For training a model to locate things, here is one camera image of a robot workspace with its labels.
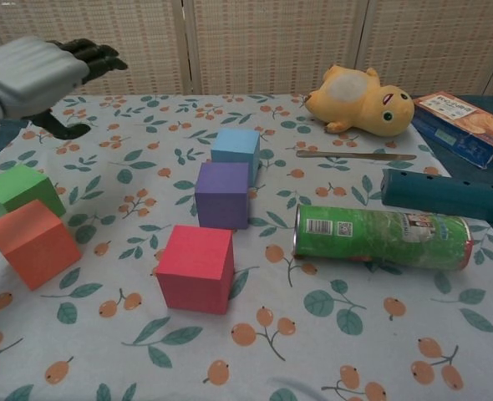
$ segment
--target foam block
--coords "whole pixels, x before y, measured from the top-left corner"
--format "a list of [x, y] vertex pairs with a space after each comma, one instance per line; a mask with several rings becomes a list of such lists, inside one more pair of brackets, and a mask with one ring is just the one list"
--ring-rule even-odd
[[233, 272], [231, 231], [175, 226], [155, 276], [168, 307], [224, 314]]
[[0, 217], [0, 252], [30, 290], [81, 258], [63, 222], [40, 200]]
[[26, 165], [15, 165], [0, 174], [0, 216], [36, 199], [53, 213], [66, 211], [49, 178]]
[[253, 129], [220, 129], [211, 147], [211, 161], [248, 163], [248, 183], [254, 186], [260, 162], [260, 134]]
[[202, 163], [195, 199], [200, 227], [248, 228], [248, 163]]

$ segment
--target stuffed animal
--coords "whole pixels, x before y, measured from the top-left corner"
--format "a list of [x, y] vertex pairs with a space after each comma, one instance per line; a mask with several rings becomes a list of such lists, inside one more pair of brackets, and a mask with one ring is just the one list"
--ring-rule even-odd
[[377, 136], [404, 132], [414, 117], [414, 102], [393, 85], [380, 86], [374, 69], [365, 73], [333, 65], [323, 75], [323, 85], [304, 100], [306, 109], [327, 123], [330, 134], [350, 127]]

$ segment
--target plush toy face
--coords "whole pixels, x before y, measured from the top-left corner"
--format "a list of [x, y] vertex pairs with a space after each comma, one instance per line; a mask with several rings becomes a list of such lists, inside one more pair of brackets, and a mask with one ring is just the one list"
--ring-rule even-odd
[[387, 85], [366, 98], [358, 125], [375, 135], [395, 136], [409, 126], [413, 117], [414, 102], [410, 96], [396, 86]]

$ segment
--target tablecloth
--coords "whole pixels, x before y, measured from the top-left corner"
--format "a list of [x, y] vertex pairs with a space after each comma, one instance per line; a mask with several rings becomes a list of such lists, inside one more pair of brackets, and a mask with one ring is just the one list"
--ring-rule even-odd
[[[493, 230], [468, 220], [469, 266], [293, 260], [296, 206], [392, 210], [386, 166], [446, 175], [413, 127], [328, 135], [297, 95], [70, 96], [60, 142], [30, 126], [0, 154], [43, 171], [83, 257], [30, 292], [0, 254], [0, 399], [493, 400]], [[233, 235], [226, 315], [168, 309], [152, 270], [223, 127], [261, 134], [251, 225]], [[298, 159], [297, 149], [411, 161]]]

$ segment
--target pringles can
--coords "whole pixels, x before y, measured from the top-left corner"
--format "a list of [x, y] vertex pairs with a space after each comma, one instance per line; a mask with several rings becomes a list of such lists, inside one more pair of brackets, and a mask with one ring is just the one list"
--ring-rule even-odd
[[472, 248], [470, 228], [456, 216], [305, 205], [297, 208], [295, 256], [460, 270], [467, 266]]

